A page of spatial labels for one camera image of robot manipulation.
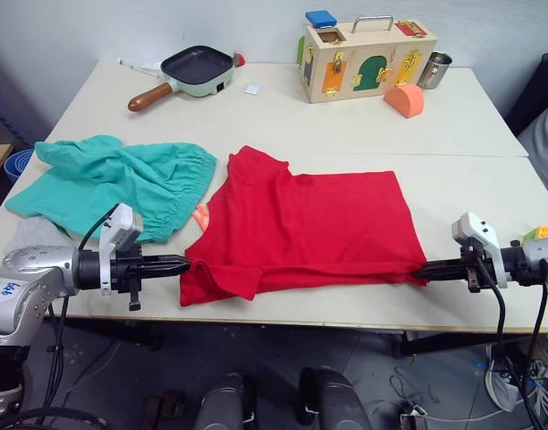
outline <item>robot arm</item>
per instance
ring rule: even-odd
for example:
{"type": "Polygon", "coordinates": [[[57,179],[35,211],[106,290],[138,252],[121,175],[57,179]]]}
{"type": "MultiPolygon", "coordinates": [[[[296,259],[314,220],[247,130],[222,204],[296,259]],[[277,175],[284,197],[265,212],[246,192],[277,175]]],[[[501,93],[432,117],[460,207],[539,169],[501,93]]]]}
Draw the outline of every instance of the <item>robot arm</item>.
{"type": "Polygon", "coordinates": [[[548,289],[548,237],[523,245],[513,240],[510,247],[499,248],[494,229],[471,212],[452,229],[453,237],[461,244],[461,258],[427,262],[414,276],[423,280],[466,280],[469,290],[476,293],[490,287],[479,272],[481,259],[499,288],[515,280],[524,287],[546,284],[548,289]]]}
{"type": "Polygon", "coordinates": [[[81,289],[130,293],[129,309],[141,308],[141,280],[175,276],[190,268],[179,255],[142,256],[134,240],[139,214],[119,204],[101,229],[98,252],[70,246],[29,246],[6,255],[0,267],[0,416],[22,397],[22,364],[54,299],[81,289]]]}

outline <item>green door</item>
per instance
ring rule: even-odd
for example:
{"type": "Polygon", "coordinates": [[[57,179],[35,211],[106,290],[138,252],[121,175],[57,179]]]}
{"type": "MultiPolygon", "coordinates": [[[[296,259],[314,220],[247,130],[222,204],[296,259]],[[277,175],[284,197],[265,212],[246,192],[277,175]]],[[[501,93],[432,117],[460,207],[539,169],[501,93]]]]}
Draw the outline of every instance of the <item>green door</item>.
{"type": "Polygon", "coordinates": [[[305,36],[302,36],[299,40],[298,40],[298,56],[296,58],[296,62],[299,64],[299,65],[302,65],[302,57],[304,56],[304,40],[305,40],[305,36]]]}
{"type": "Polygon", "coordinates": [[[388,64],[385,56],[370,56],[360,66],[360,72],[354,77],[356,82],[359,82],[354,91],[373,90],[380,86],[379,82],[375,79],[378,77],[378,73],[381,68],[386,67],[388,64]]]}

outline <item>gray fabric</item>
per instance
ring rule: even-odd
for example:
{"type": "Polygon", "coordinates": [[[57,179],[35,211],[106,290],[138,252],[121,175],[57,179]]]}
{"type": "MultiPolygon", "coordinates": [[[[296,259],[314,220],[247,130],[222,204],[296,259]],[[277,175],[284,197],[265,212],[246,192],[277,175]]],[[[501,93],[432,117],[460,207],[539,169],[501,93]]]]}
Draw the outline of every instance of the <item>gray fabric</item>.
{"type": "Polygon", "coordinates": [[[518,137],[548,190],[548,108],[518,137]]]}

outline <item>stainless steel cup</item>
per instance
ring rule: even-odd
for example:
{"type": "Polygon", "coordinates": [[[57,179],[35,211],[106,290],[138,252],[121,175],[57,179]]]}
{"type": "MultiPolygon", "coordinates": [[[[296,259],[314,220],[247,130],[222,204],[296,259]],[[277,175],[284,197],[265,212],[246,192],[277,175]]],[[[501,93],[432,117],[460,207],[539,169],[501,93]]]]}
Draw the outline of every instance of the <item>stainless steel cup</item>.
{"type": "Polygon", "coordinates": [[[443,78],[447,69],[450,68],[453,60],[450,56],[444,52],[433,51],[429,60],[427,60],[427,65],[424,68],[424,72],[421,73],[419,81],[417,81],[417,86],[423,88],[424,90],[432,90],[437,88],[439,82],[443,78]]]}

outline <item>black cable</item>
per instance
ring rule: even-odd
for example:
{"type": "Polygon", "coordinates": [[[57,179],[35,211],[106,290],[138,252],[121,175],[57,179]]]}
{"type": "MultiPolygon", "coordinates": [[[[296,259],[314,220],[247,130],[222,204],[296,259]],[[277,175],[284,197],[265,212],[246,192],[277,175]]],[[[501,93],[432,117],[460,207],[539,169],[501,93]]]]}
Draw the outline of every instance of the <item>black cable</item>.
{"type": "MultiPolygon", "coordinates": [[[[80,371],[80,373],[77,375],[77,377],[75,378],[75,380],[73,381],[73,383],[71,384],[71,387],[69,388],[69,391],[65,394],[64,398],[63,398],[63,401],[61,402],[61,408],[64,408],[65,405],[67,404],[67,401],[69,400],[69,398],[71,397],[71,394],[73,393],[72,391],[72,388],[77,385],[79,383],[79,381],[81,379],[83,379],[83,376],[85,376],[85,374],[88,373],[88,371],[95,365],[99,362],[99,360],[101,358],[103,358],[107,352],[109,352],[109,350],[116,344],[116,340],[111,340],[109,342],[109,344],[103,348],[103,350],[101,352],[99,352],[95,358],[93,358],[91,360],[91,362],[83,369],[80,371]]],[[[51,420],[51,422],[49,423],[50,426],[52,426],[55,421],[57,420],[57,417],[53,418],[51,420]]]]}
{"type": "Polygon", "coordinates": [[[45,426],[40,424],[25,424],[25,423],[18,424],[8,428],[12,428],[13,430],[58,430],[57,428],[51,427],[51,426],[45,426]]]}
{"type": "Polygon", "coordinates": [[[503,296],[501,295],[501,292],[499,291],[499,288],[497,287],[495,281],[491,277],[491,274],[483,264],[483,260],[481,260],[481,257],[476,257],[477,262],[477,269],[481,272],[481,275],[483,276],[484,280],[491,286],[491,290],[494,293],[495,297],[497,298],[497,302],[499,303],[499,323],[497,325],[497,348],[499,348],[499,352],[502,354],[503,359],[505,361],[505,364],[507,365],[507,369],[509,370],[509,373],[513,377],[513,381],[518,387],[518,392],[521,394],[521,398],[523,399],[523,403],[525,404],[525,409],[527,410],[527,414],[529,419],[531,420],[531,425],[536,430],[544,430],[543,424],[539,420],[539,418],[536,416],[535,412],[533,411],[533,408],[531,407],[531,404],[529,403],[527,392],[523,388],[523,384],[521,383],[517,372],[515,371],[515,367],[511,363],[509,357],[507,356],[507,353],[505,352],[505,346],[503,345],[503,328],[505,325],[505,301],[503,300],[503,296]]]}
{"type": "MultiPolygon", "coordinates": [[[[79,251],[81,251],[85,247],[85,245],[87,244],[87,241],[89,240],[93,232],[111,216],[111,214],[115,211],[116,207],[117,207],[117,204],[113,206],[109,211],[107,211],[105,215],[103,215],[100,219],[98,219],[95,224],[93,224],[93,226],[89,229],[89,231],[85,234],[85,236],[81,240],[81,243],[79,244],[79,248],[78,248],[79,251]]],[[[63,379],[63,372],[64,372],[63,332],[64,332],[64,326],[65,326],[65,318],[67,316],[68,305],[69,305],[69,297],[65,297],[63,299],[63,308],[61,311],[61,317],[59,318],[59,322],[57,322],[53,305],[49,305],[49,308],[48,308],[49,318],[51,320],[51,324],[53,325],[53,329],[56,335],[56,342],[55,342],[55,345],[51,347],[53,352],[53,357],[51,359],[49,377],[47,379],[47,390],[46,390],[45,398],[43,400],[43,408],[49,408],[51,406],[55,396],[57,395],[59,386],[61,385],[61,380],[63,379]]],[[[43,424],[44,419],[45,419],[44,417],[40,417],[37,421],[37,424],[38,425],[43,424]]]]}
{"type": "Polygon", "coordinates": [[[433,394],[431,385],[429,384],[427,385],[427,391],[418,390],[401,372],[401,369],[403,368],[405,367],[401,365],[396,365],[393,368],[394,374],[390,375],[390,386],[400,399],[411,404],[412,406],[415,404],[423,405],[424,395],[429,396],[431,401],[435,404],[440,402],[440,400],[435,396],[435,394],[433,394]],[[414,392],[410,394],[406,394],[405,384],[409,385],[409,387],[413,389],[414,392]],[[415,397],[417,397],[419,401],[414,401],[413,398],[415,397]]]}
{"type": "Polygon", "coordinates": [[[527,365],[525,365],[525,372],[523,372],[523,390],[527,392],[528,388],[528,379],[529,372],[531,368],[531,361],[533,360],[533,355],[535,353],[536,341],[539,337],[539,331],[541,330],[541,323],[543,322],[544,309],[546,308],[546,300],[548,298],[548,291],[546,289],[546,284],[543,283],[543,294],[541,295],[541,305],[539,306],[539,313],[536,316],[535,328],[533,329],[533,336],[531,337],[531,343],[528,347],[527,352],[527,365]]]}
{"type": "Polygon", "coordinates": [[[8,417],[0,421],[0,430],[18,430],[21,428],[34,428],[52,430],[53,427],[42,426],[40,424],[29,425],[23,424],[23,421],[33,418],[46,418],[46,417],[60,417],[79,421],[87,426],[97,428],[99,430],[115,430],[103,417],[90,414],[89,412],[83,412],[77,409],[71,408],[37,408],[32,410],[26,410],[12,417],[8,417]]]}
{"type": "Polygon", "coordinates": [[[82,251],[83,248],[85,247],[85,245],[87,244],[87,241],[89,240],[89,238],[91,237],[91,235],[95,232],[95,230],[101,225],[103,224],[110,216],[111,214],[115,211],[116,207],[118,206],[118,204],[116,204],[115,206],[113,206],[111,209],[109,209],[107,211],[107,213],[105,215],[103,215],[101,218],[99,218],[97,220],[97,222],[95,224],[93,224],[93,227],[91,227],[89,229],[89,231],[85,234],[85,236],[83,237],[83,239],[81,240],[81,243],[79,244],[79,248],[77,248],[79,251],[82,251]]]}

